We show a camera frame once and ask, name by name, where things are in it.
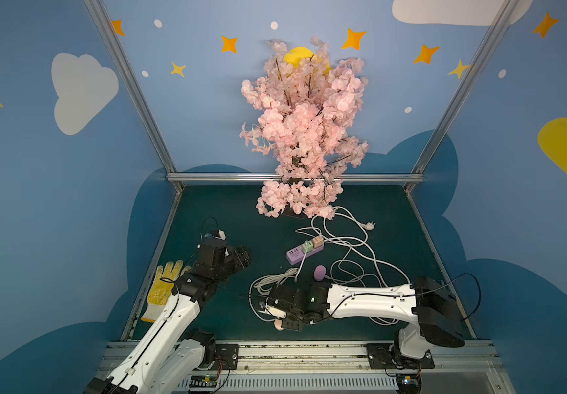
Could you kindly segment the purple power strip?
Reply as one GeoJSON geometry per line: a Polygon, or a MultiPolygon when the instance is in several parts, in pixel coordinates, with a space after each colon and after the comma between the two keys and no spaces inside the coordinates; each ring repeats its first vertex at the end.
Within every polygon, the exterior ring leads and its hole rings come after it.
{"type": "Polygon", "coordinates": [[[319,246],[318,248],[306,253],[302,250],[301,246],[297,246],[286,252],[286,259],[291,265],[297,265],[302,262],[303,257],[309,258],[314,254],[318,254],[319,252],[323,251],[323,249],[324,246],[319,246]]]}

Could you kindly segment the green USB charger adapter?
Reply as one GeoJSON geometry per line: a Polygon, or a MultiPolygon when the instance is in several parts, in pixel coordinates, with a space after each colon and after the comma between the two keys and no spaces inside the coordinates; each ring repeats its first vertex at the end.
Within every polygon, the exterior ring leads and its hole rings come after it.
{"type": "Polygon", "coordinates": [[[314,245],[312,241],[305,241],[301,244],[301,250],[303,254],[309,254],[314,250],[314,245]]]}

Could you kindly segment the pink USB charger adapter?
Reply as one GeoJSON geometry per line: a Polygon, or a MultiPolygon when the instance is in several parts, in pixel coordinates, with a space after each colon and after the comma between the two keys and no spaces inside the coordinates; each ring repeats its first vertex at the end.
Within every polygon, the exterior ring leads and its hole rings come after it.
{"type": "Polygon", "coordinates": [[[325,244],[325,239],[323,236],[316,236],[311,239],[314,249],[322,249],[325,244]]]}

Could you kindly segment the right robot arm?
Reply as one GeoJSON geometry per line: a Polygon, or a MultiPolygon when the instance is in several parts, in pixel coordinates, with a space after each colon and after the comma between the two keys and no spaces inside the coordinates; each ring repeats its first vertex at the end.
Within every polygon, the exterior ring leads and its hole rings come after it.
{"type": "Polygon", "coordinates": [[[401,369],[428,358],[433,347],[465,345],[456,296],[429,277],[397,287],[350,287],[318,282],[307,291],[277,284],[265,297],[263,313],[283,329],[344,318],[383,318],[406,324],[389,349],[401,369]]]}

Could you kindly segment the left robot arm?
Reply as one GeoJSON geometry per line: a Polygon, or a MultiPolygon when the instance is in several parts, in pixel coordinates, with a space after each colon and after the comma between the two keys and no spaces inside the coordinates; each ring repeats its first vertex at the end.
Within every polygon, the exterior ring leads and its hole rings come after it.
{"type": "Polygon", "coordinates": [[[193,370],[211,366],[215,335],[199,330],[183,333],[216,293],[221,282],[251,264],[251,252],[233,248],[220,238],[205,239],[196,264],[173,280],[172,295],[160,318],[135,349],[108,375],[94,378],[85,393],[171,393],[193,370]]]}

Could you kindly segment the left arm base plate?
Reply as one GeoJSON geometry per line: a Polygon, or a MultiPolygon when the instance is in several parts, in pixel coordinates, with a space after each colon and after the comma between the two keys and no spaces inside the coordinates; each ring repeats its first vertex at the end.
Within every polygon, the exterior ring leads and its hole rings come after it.
{"type": "Polygon", "coordinates": [[[217,343],[207,346],[199,370],[236,370],[238,368],[239,344],[217,343]]]}

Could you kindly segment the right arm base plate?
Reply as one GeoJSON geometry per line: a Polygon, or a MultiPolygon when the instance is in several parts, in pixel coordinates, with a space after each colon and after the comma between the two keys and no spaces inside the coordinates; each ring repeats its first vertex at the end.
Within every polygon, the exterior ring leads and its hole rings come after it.
{"type": "Polygon", "coordinates": [[[429,351],[423,358],[404,356],[393,343],[367,343],[367,360],[371,369],[420,370],[434,369],[435,363],[429,351]]]}

